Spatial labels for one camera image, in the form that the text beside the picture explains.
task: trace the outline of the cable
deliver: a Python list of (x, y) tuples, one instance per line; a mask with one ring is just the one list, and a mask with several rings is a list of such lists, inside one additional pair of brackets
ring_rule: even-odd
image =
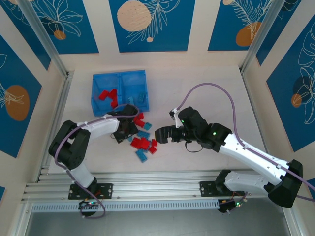
[[(117, 106), (115, 109), (117, 109), (117, 108), (119, 108), (119, 107), (121, 107), (121, 106), (126, 106), (126, 105), (127, 105), (127, 104), (119, 105), (119, 106)], [(74, 134), (77, 130), (81, 129), (82, 127), (85, 127), (85, 126), (90, 125), (90, 124), (94, 124), (94, 123), (99, 122), (99, 121), (102, 121), (102, 120), (104, 120), (104, 119), (117, 119), (117, 118), (133, 118), (133, 117), (136, 117), (137, 115), (139, 115), (140, 112), (139, 112), (139, 109), (138, 109), (136, 106), (133, 106), (133, 107), (135, 107), (135, 108), (137, 109), (137, 114), (135, 114), (135, 115), (132, 115), (132, 116), (101, 117), (101, 118), (98, 118), (98, 119), (95, 119), (95, 120), (86, 122), (86, 123), (84, 123), (84, 124), (81, 124), (81, 125), (75, 127), (73, 130), (71, 130), (71, 131), (65, 136), (65, 138), (61, 141), (60, 145), (59, 145), (58, 148), (57, 148), (57, 151), (56, 151), (55, 157), (54, 157), (55, 164), (56, 164), (57, 166), (63, 168), (63, 169), (65, 170), (65, 172), (70, 176), (70, 178), (74, 181), (74, 183), (76, 183), (80, 188), (82, 188), (82, 189), (83, 189), (85, 192), (87, 192), (92, 198), (94, 198), (94, 199), (97, 201), (97, 203), (103, 208), (103, 214), (100, 215), (100, 216), (95, 216), (95, 217), (85, 217), (85, 216), (82, 214), (83, 208), (81, 208), (80, 214), (81, 214), (82, 217), (84, 217), (84, 218), (86, 218), (86, 219), (100, 219), (100, 218), (102, 218), (103, 216), (105, 216), (105, 212), (106, 212), (105, 206), (104, 206), (104, 204), (103, 204), (93, 193), (91, 193), (87, 188), (83, 187), (79, 182), (76, 181), (76, 179), (73, 177), (73, 175), (71, 174), (71, 172), (68, 170), (68, 168), (67, 168), (66, 166), (64, 166), (64, 165), (62, 165), (62, 164), (60, 164), (60, 163), (58, 163), (58, 155), (59, 155), (59, 152), (60, 152), (62, 146), (63, 146), (63, 145), (65, 144), (65, 142), (68, 140), (68, 138), (69, 138), (72, 134)]]
[[(213, 84), (213, 83), (201, 83), (201, 84), (198, 84), (196, 86), (194, 86), (186, 95), (186, 97), (184, 98), (183, 102), (179, 105), (179, 107), (177, 108), (177, 110), (179, 110), (183, 104), (186, 102), (187, 98), (189, 97), (189, 95), (191, 94), (192, 91), (194, 91), (196, 88), (200, 87), (200, 86), (204, 86), (204, 85), (210, 85), (210, 86), (214, 86), (214, 87), (217, 87), (219, 89), (221, 89), (227, 96), (228, 98), (230, 99), (230, 102), (231, 102), (231, 105), (232, 105), (232, 110), (233, 110), (233, 125), (234, 125), (234, 133), (235, 133), (235, 136), (236, 136), (236, 139), (238, 140), (238, 142), (240, 143), (240, 145), (242, 145), (242, 147), (244, 147), (245, 149), (247, 149), (248, 151), (256, 154), (257, 156), (263, 158), (264, 160), (266, 161), (269, 161), (271, 164), (275, 165), (275, 166), (278, 166), (278, 164), (273, 161), (273, 160), (270, 160), (268, 157), (260, 154), (259, 152), (251, 149), (250, 147), (245, 147), (245, 144), (242, 142), (240, 136), (238, 135), (238, 132), (237, 132), (237, 127), (236, 127), (236, 111), (235, 111), (235, 104), (234, 104), (234, 101), (233, 101), (233, 98), (232, 96), (223, 88), (221, 87), (220, 85), (217, 85), (217, 84)], [(283, 166), (280, 167), (282, 170), (286, 171), (287, 173), (289, 173), (290, 175), (296, 177), (299, 181), (305, 183), (308, 187), (310, 187), (313, 191), (315, 191), (315, 187), (313, 185), (311, 185), (310, 183), (308, 183), (305, 179), (303, 179), (302, 177), (298, 176), (296, 173), (292, 172), (291, 170), (288, 170), (286, 168), (284, 168)], [(304, 200), (308, 200), (308, 201), (311, 201), (311, 202), (315, 202), (314, 199), (311, 199), (311, 198), (307, 198), (307, 197), (303, 197), (303, 196), (299, 196), (297, 195), (296, 196), (297, 198), (301, 198), (301, 199), (304, 199)]]
[(188, 151), (188, 152), (191, 152), (191, 153), (197, 153), (197, 152), (200, 152), (200, 151), (202, 151), (203, 150), (203, 147), (199, 150), (199, 151), (189, 151), (188, 150), (188, 148), (187, 148), (187, 141), (185, 142), (185, 147), (186, 147), (186, 150)]

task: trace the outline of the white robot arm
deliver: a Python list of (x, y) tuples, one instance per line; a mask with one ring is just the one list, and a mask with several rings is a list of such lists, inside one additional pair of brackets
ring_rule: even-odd
[(230, 129), (218, 123), (208, 124), (192, 107), (182, 111), (175, 108), (170, 115), (175, 120), (175, 125), (162, 127), (155, 132), (159, 143), (167, 143), (168, 138), (172, 138), (172, 142), (196, 141), (203, 148), (231, 156), (259, 173), (246, 175), (223, 170), (215, 181), (216, 189), (222, 196), (229, 191), (257, 193), (268, 195), (274, 203), (282, 207), (292, 207), (302, 182), (288, 174), (285, 169), (302, 177), (300, 162), (292, 160), (288, 163), (275, 158), (243, 140), (241, 145)]
[(138, 133), (132, 122), (136, 115), (138, 110), (134, 106), (126, 105), (121, 112), (111, 112), (95, 121), (74, 123), (68, 120), (63, 123), (51, 143), (49, 154), (55, 157), (57, 165), (62, 163), (62, 167), (66, 168), (69, 175), (81, 186), (95, 192), (97, 180), (84, 163), (89, 142), (102, 135), (113, 134), (120, 143), (123, 139)]

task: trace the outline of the white table surface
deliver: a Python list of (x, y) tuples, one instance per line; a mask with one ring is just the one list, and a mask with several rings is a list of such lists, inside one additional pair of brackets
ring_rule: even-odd
[[(89, 68), (77, 69), (74, 73), (62, 122), (93, 120), (91, 90), (93, 74), (114, 71), (145, 69), (150, 112), (145, 113), (145, 122), (151, 123), (150, 139), (154, 131), (163, 126), (174, 125), (168, 112), (180, 105), (187, 92), (195, 85), (212, 82), (224, 87), (233, 97), (240, 136), (250, 144), (264, 150), (263, 142), (253, 115), (242, 77), (237, 66), (195, 67), (148, 67), (148, 68)], [(197, 109), (208, 123), (221, 123), (233, 129), (232, 109), (227, 96), (218, 88), (197, 88), (183, 108)], [(188, 144), (190, 150), (199, 150), (198, 144)], [(118, 144), (109, 135), (90, 143), (85, 162), (93, 173), (148, 172), (148, 171), (198, 171), (247, 168), (243, 163), (211, 150), (189, 153), (185, 143), (159, 144), (154, 155), (146, 153), (148, 160), (141, 163), (136, 149), (127, 140)], [(49, 173), (63, 170), (51, 161)]]

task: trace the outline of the blue plastic bin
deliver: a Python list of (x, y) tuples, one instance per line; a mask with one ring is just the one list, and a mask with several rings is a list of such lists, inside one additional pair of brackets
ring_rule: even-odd
[[(117, 89), (118, 105), (129, 103), (129, 98), (132, 97), (134, 105), (140, 112), (149, 111), (145, 70), (93, 75), (91, 105), (96, 117), (101, 117), (113, 110), (110, 105), (112, 99), (107, 97), (105, 101), (101, 101), (98, 98), (104, 90), (110, 92), (112, 89)], [(145, 94), (142, 103), (138, 101), (141, 92)]]

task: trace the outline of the red cube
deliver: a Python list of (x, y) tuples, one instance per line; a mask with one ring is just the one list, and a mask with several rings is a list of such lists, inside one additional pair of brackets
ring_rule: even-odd
[(140, 113), (140, 114), (138, 115), (138, 119), (144, 119), (143, 113)]
[(149, 152), (150, 152), (151, 154), (154, 154), (156, 151), (157, 151), (157, 149), (156, 149), (154, 146), (151, 146), (151, 147), (149, 148)]
[(99, 100), (105, 101), (105, 99), (107, 98), (108, 94), (109, 94), (109, 92), (106, 91), (106, 90), (104, 90), (104, 91), (101, 93), (101, 95), (98, 97)]
[(140, 139), (134, 137), (130, 145), (133, 146), (134, 148), (138, 148), (139, 143)]
[(141, 142), (140, 149), (147, 150), (150, 145), (150, 141), (142, 137), (140, 142)]
[(138, 125), (138, 126), (140, 126), (141, 128), (143, 128), (144, 127), (144, 122), (143, 121), (141, 121), (141, 120), (136, 120), (135, 122), (134, 122), (136, 125)]
[(108, 97), (113, 100), (117, 100), (117, 89), (114, 88), (113, 90), (111, 90), (108, 94)]
[(156, 147), (158, 145), (158, 142), (155, 139), (152, 139), (151, 145)]
[(117, 101), (117, 99), (115, 99), (114, 101), (112, 101), (112, 102), (110, 103), (110, 105), (112, 106), (113, 109), (115, 109), (115, 108), (118, 106), (118, 101)]

